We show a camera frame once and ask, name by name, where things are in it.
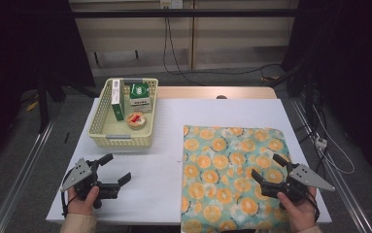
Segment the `round tin with red label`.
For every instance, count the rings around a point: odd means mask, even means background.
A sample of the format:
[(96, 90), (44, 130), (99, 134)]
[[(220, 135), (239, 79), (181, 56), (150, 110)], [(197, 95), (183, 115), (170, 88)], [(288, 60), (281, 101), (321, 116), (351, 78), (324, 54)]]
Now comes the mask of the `round tin with red label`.
[(146, 117), (141, 112), (131, 113), (126, 119), (128, 126), (134, 130), (143, 128), (146, 125), (146, 122)]

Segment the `pale yellow plastic basket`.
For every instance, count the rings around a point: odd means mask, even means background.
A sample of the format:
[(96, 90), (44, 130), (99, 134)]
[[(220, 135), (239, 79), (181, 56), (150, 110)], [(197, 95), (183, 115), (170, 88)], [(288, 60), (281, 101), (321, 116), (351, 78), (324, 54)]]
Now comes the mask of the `pale yellow plastic basket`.
[[(124, 120), (117, 121), (112, 101), (112, 80), (123, 80), (124, 94)], [(146, 125), (139, 129), (131, 129), (126, 123), (127, 117), (134, 113), (130, 106), (130, 86), (133, 83), (147, 83), (150, 87), (152, 110), (143, 113), (146, 117)], [(157, 79), (146, 78), (110, 78), (107, 79), (99, 96), (98, 106), (88, 130), (88, 135), (98, 147), (111, 149), (137, 149), (149, 148), (152, 145), (152, 126), (154, 120)]]

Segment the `slim green white box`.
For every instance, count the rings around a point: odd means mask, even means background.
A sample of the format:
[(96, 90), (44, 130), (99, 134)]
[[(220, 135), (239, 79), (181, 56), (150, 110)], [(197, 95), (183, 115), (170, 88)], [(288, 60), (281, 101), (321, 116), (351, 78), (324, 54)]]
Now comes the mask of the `slim green white box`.
[(124, 120), (124, 94), (123, 80), (112, 80), (112, 101), (111, 105), (117, 121)]

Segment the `green white carton box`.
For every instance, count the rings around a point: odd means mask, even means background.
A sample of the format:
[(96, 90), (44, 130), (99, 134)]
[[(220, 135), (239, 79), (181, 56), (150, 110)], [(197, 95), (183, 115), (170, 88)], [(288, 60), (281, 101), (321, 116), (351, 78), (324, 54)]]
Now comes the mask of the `green white carton box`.
[(133, 83), (130, 86), (129, 99), (134, 112), (148, 113), (152, 110), (150, 87), (147, 83)]

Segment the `white table sheet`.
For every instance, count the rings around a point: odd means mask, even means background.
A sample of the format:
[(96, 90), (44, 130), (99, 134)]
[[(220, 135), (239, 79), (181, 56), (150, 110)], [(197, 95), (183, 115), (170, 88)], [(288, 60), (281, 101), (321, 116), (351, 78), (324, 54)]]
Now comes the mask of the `white table sheet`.
[(103, 183), (114, 183), (126, 173), (132, 175), (118, 198), (105, 200), (96, 211), (99, 222), (112, 225), (181, 222), (186, 125), (276, 128), (283, 132), (293, 162), (307, 162), (279, 99), (159, 99), (152, 146), (113, 150), (114, 159), (98, 171)]

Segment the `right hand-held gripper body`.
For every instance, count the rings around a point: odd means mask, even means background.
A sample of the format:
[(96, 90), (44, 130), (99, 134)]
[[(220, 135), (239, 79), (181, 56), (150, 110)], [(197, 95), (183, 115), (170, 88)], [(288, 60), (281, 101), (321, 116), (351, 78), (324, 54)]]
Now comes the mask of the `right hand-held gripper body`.
[(309, 187), (316, 187), (328, 191), (334, 191), (335, 186), (327, 182), (308, 166), (304, 164), (295, 165), (292, 171), (287, 173), (287, 178), (280, 183), (260, 181), (261, 194), (263, 196), (276, 198), (282, 192), (294, 204), (300, 204), (308, 197)]

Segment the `black metal stand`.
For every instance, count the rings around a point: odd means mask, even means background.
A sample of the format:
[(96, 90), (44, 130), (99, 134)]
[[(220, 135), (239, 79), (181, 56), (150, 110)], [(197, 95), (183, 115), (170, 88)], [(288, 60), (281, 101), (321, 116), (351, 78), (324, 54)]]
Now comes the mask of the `black metal stand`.
[(38, 103), (40, 109), (40, 129), (43, 133), (50, 122), (48, 97), (49, 95), (54, 102), (63, 102), (66, 98), (62, 90), (61, 83), (56, 77), (47, 74), (40, 76), (38, 80)]

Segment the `person's right hand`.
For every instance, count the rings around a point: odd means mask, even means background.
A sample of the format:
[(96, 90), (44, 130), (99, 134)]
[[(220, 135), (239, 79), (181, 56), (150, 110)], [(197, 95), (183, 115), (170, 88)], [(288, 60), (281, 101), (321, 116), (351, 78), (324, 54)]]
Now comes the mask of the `person's right hand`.
[(295, 206), (282, 192), (277, 194), (280, 202), (285, 206), (291, 233), (313, 227), (315, 223), (315, 208), (309, 202)]

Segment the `aluminium floor rail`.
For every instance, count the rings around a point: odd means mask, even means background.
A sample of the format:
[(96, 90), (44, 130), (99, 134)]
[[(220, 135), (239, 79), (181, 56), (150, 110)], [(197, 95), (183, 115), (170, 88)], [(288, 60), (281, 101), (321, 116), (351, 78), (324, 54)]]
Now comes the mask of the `aluminium floor rail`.
[(322, 160), (326, 174), (331, 178), (334, 186), (336, 187), (336, 192), (339, 194), (341, 200), (343, 201), (347, 212), (350, 214), (357, 231), (359, 233), (372, 233), (372, 225), (367, 218), (361, 205), (356, 200), (343, 176), (344, 173), (339, 170), (332, 160), (329, 152), (324, 153), (322, 149), (317, 146), (317, 137), (319, 134), (311, 135), (310, 140), (318, 152), (319, 158)]
[(28, 180), (51, 134), (54, 124), (55, 117), (50, 119), (43, 130), (38, 133), (37, 138), (30, 152), (27, 154), (26, 160), (24, 161), (19, 174), (17, 175), (13, 185), (9, 189), (8, 194), (0, 206), (0, 233), (4, 233), (8, 226), (8, 223), (17, 207), (17, 203), (25, 190)]

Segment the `black curtain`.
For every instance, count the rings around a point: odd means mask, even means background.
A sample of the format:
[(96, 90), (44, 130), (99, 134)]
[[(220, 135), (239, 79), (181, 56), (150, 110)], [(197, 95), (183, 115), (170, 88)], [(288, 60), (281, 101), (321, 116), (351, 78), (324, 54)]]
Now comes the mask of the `black curtain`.
[(62, 85), (94, 85), (71, 13), (69, 0), (0, 0), (0, 145), (41, 78), (54, 98)]
[(282, 67), (310, 72), (372, 166), (372, 0), (298, 0)]

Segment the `orange print shopping bag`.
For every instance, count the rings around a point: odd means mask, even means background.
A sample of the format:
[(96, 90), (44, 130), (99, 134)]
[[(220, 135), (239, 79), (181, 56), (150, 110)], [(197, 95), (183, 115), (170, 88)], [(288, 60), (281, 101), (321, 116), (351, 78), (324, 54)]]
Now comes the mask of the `orange print shopping bag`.
[(275, 198), (263, 196), (252, 171), (271, 183), (287, 172), (274, 159), (289, 159), (284, 133), (274, 128), (184, 127), (181, 231), (288, 228)]

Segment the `person's left hand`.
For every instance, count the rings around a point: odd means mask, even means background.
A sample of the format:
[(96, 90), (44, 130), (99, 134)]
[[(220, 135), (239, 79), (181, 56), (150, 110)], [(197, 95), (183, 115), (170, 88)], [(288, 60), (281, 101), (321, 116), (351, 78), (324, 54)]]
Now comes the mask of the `person's left hand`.
[(85, 200), (81, 200), (74, 187), (68, 189), (68, 213), (76, 215), (93, 215), (93, 203), (99, 193), (99, 187), (94, 186), (88, 193)]

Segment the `white wall socket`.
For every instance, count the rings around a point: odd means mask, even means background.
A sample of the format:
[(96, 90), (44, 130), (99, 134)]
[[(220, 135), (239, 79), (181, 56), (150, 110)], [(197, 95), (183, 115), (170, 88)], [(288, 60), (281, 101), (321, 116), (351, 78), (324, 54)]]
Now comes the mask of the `white wall socket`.
[(183, 0), (159, 0), (161, 9), (181, 9), (184, 6)]

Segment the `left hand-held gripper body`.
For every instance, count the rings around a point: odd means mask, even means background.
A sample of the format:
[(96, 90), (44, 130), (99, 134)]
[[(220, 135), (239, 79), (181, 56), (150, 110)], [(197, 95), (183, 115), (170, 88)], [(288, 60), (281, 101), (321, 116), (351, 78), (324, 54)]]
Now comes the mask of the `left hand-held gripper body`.
[(63, 193), (70, 187), (74, 187), (78, 197), (85, 200), (90, 190), (94, 186), (98, 186), (99, 194), (93, 204), (95, 209), (102, 206), (102, 199), (118, 198), (118, 183), (101, 183), (98, 181), (97, 170), (101, 166), (98, 163), (99, 159), (90, 161), (80, 158), (75, 166), (67, 172), (60, 188), (63, 207), (66, 207)]

